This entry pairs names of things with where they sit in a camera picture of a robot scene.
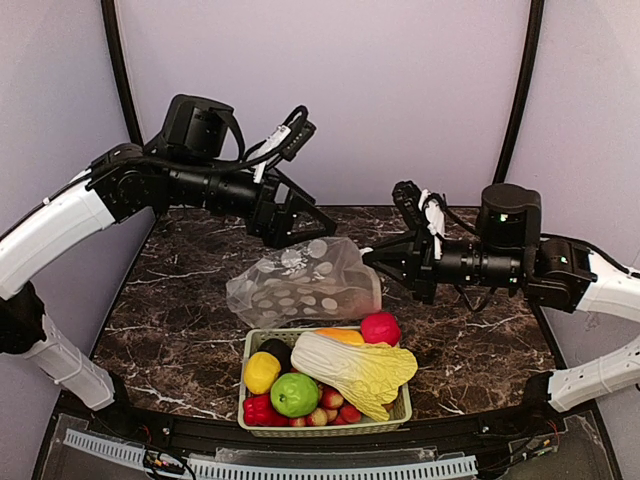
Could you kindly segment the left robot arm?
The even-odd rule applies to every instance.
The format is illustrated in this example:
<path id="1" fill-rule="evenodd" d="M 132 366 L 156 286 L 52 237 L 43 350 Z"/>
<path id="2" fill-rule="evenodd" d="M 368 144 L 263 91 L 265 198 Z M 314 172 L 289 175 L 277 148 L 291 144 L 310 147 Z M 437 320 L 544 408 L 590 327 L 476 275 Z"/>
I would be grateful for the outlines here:
<path id="1" fill-rule="evenodd" d="M 279 170 L 312 138 L 305 106 L 265 140 L 247 146 L 231 106 L 175 96 L 147 144 L 121 144 L 1 237 L 1 350 L 34 362 L 94 411 L 126 406 L 120 379 L 94 364 L 47 315 L 32 279 L 90 236 L 150 209 L 195 207 L 245 223 L 276 249 L 334 234 L 315 200 Z"/>

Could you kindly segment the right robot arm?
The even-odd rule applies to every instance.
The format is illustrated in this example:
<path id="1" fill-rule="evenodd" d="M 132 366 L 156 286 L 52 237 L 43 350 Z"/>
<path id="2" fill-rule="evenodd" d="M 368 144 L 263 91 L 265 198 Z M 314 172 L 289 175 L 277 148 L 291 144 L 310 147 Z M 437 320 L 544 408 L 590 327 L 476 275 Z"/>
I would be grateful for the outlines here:
<path id="1" fill-rule="evenodd" d="M 411 181 L 395 185 L 393 200 L 406 232 L 374 246 L 364 263 L 430 304 L 441 284 L 522 293 L 530 303 L 567 313 L 639 319 L 639 272 L 585 242 L 541 231 L 541 197 L 514 184 L 481 195 L 475 225 L 445 198 Z"/>

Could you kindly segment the clear dotted zip top bag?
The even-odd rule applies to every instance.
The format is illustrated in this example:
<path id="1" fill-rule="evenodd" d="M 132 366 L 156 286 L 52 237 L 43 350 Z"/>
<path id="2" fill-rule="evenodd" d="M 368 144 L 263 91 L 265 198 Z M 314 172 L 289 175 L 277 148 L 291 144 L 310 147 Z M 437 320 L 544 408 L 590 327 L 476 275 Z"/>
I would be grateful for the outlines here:
<path id="1" fill-rule="evenodd" d="M 229 310 L 252 328 L 295 320 L 363 318 L 382 309 L 367 250 L 347 237 L 324 237 L 272 252 L 226 283 Z"/>

